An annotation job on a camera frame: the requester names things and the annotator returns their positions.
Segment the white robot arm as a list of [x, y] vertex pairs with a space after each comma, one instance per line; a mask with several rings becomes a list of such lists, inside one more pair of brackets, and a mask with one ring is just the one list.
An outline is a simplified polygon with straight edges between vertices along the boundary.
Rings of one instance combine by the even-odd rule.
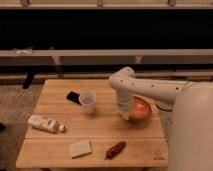
[[133, 95], [173, 107], [167, 171], [213, 171], [213, 82], [137, 79], [130, 67], [109, 77], [122, 112]]

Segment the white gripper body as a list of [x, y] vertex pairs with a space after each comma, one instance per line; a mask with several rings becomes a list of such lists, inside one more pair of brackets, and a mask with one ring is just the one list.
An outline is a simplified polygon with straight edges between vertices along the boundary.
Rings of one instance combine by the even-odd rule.
[[133, 98], [118, 101], [119, 114], [124, 120], [129, 120], [132, 112]]

